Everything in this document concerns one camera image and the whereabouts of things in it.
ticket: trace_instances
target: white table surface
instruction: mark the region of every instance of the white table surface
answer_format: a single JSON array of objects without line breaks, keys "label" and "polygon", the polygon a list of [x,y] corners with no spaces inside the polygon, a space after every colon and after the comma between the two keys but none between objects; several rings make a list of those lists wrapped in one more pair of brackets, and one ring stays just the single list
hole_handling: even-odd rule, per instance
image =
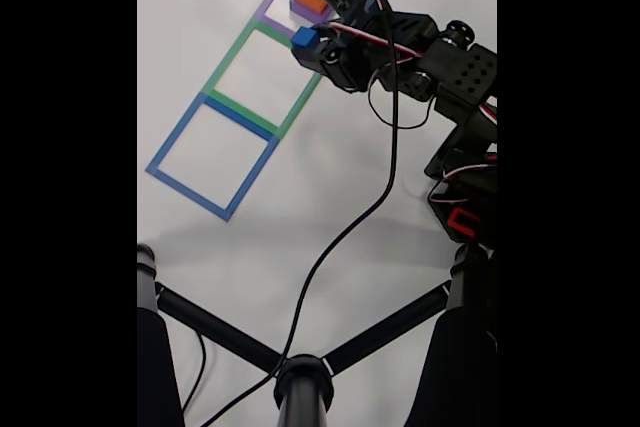
[{"label": "white table surface", "polygon": [[[323,79],[228,223],[144,172],[260,1],[138,0],[137,232],[156,253],[158,280],[281,351],[313,262],[387,182],[391,131],[366,96]],[[480,44],[497,51],[496,0],[390,2],[397,11],[428,13],[440,28],[464,20]],[[390,95],[376,89],[374,102],[390,118]],[[401,96],[400,107],[408,124],[422,118],[426,104]],[[323,356],[447,280],[456,245],[416,197],[431,185],[422,171],[452,127],[433,114],[425,127],[400,133],[396,186],[318,271],[290,355]],[[184,401],[200,347],[192,331],[164,317]],[[329,426],[404,425],[434,322],[334,378]],[[199,426],[264,376],[205,342],[209,362],[187,426]],[[273,386],[215,425],[275,426]]]}]

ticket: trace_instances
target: black pole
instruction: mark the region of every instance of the black pole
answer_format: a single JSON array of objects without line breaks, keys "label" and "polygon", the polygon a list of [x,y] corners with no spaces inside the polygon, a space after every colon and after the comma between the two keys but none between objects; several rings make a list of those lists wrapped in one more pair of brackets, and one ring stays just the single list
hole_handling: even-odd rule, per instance
[{"label": "black pole", "polygon": [[280,369],[273,392],[280,409],[278,427],[326,427],[333,400],[327,367],[312,355],[296,355]]},{"label": "black pole", "polygon": [[438,312],[443,311],[448,298],[443,287],[446,287],[448,291],[450,284],[449,280],[439,285],[327,354],[324,359],[329,363],[333,375],[338,375]]},{"label": "black pole", "polygon": [[184,427],[169,336],[153,291],[153,251],[138,244],[137,427]]},{"label": "black pole", "polygon": [[275,350],[176,294],[160,282],[156,282],[156,292],[159,295],[158,309],[241,359],[267,373],[278,363],[280,354]]}]

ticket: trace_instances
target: tripod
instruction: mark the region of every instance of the tripod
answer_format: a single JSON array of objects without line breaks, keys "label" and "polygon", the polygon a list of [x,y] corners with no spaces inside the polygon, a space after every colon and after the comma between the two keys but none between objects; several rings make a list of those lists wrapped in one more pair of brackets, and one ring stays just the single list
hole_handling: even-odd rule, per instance
[{"label": "tripod", "polygon": [[[184,426],[168,335],[158,310],[238,357],[270,372],[280,354],[155,282],[153,251],[137,246],[138,427]],[[496,344],[487,335],[486,276],[494,262],[475,244],[456,253],[447,281],[322,358],[296,355],[282,364],[274,399],[278,427],[324,427],[334,396],[332,378],[425,320],[436,323],[414,404],[405,427],[494,423]],[[460,408],[473,397],[470,410]]]}]

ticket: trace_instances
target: blue block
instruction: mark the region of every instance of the blue block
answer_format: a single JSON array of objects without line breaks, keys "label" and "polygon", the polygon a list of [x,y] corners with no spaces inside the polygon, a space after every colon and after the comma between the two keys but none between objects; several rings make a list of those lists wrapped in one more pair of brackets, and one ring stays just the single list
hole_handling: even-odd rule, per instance
[{"label": "blue block", "polygon": [[298,32],[291,37],[291,44],[296,47],[310,47],[313,48],[318,45],[318,31],[310,29],[309,27],[300,27]]}]

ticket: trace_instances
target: black cable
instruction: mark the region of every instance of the black cable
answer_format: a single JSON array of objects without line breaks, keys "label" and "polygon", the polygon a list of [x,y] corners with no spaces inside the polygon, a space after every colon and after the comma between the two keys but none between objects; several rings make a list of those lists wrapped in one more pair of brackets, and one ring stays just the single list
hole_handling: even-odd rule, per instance
[{"label": "black cable", "polygon": [[[373,102],[371,102],[371,89],[367,90],[367,100],[369,101],[369,107],[371,107],[371,110],[373,110],[373,113],[376,114],[376,117],[378,117],[378,120],[380,120],[380,122],[382,122],[383,124],[388,125],[389,127],[393,127],[393,124],[390,124],[389,122],[387,122],[386,120],[384,120],[380,114],[378,113],[378,111],[376,110],[376,108],[373,106]],[[425,118],[422,120],[422,122],[420,122],[419,124],[416,125],[409,125],[407,127],[398,126],[398,129],[400,130],[411,130],[411,129],[417,129],[419,127],[422,127],[424,124],[427,123],[427,120],[429,120],[429,113],[431,112],[431,107],[433,106],[433,102],[436,100],[436,96],[434,95],[433,97],[431,97],[431,99],[429,100],[429,105],[427,106],[427,115],[425,116]]]},{"label": "black cable", "polygon": [[262,379],[260,382],[255,384],[253,387],[246,390],[244,393],[240,394],[238,397],[229,402],[225,407],[223,407],[217,414],[207,420],[201,427],[209,427],[212,423],[222,417],[229,409],[231,409],[234,405],[236,405],[241,400],[247,398],[249,395],[254,393],[260,387],[269,382],[273,377],[275,377],[276,373],[287,359],[287,355],[289,354],[289,349],[291,348],[291,344],[293,342],[293,336],[295,335],[296,328],[298,326],[298,320],[300,318],[300,312],[302,310],[302,301],[304,300],[305,295],[307,294],[307,290],[309,289],[309,285],[311,284],[311,279],[315,275],[316,271],[324,262],[324,259],[331,253],[331,251],[344,239],[353,229],[355,229],[364,219],[369,217],[373,212],[377,210],[378,207],[382,205],[382,203],[387,199],[389,193],[391,193],[391,189],[393,188],[393,183],[396,177],[396,166],[398,163],[398,117],[399,117],[399,109],[398,109],[398,69],[396,66],[396,48],[393,43],[393,31],[391,30],[391,21],[389,17],[391,16],[391,12],[388,10],[382,11],[382,24],[385,30],[385,34],[387,35],[387,40],[389,41],[389,52],[391,56],[391,71],[393,74],[393,129],[391,134],[391,167],[389,172],[389,181],[387,182],[387,186],[384,189],[384,192],[380,196],[378,200],[376,200],[371,207],[369,207],[360,217],[351,222],[351,224],[344,229],[334,240],[329,244],[329,246],[320,254],[318,260],[316,260],[315,264],[307,274],[307,278],[304,281],[304,285],[302,286],[302,291],[300,292],[300,297],[298,297],[298,303],[296,305],[296,310],[293,314],[293,322],[291,323],[291,330],[289,331],[289,338],[287,339],[287,343],[284,347],[282,355],[278,360],[278,363],[274,367],[274,369],[269,372],[269,374]]},{"label": "black cable", "polygon": [[191,399],[193,398],[193,395],[196,393],[198,385],[200,384],[200,380],[202,379],[202,374],[204,374],[204,367],[207,364],[207,351],[204,348],[204,339],[202,338],[202,335],[200,334],[200,332],[196,332],[196,335],[198,336],[198,340],[200,341],[200,348],[202,349],[202,364],[200,365],[200,372],[198,373],[198,378],[196,378],[196,383],[193,384],[193,388],[191,389],[191,393],[189,394],[189,397],[187,397],[187,400],[184,403],[184,405],[182,406],[182,413],[183,414],[187,411],[187,407],[189,406],[189,402],[191,402]]}]

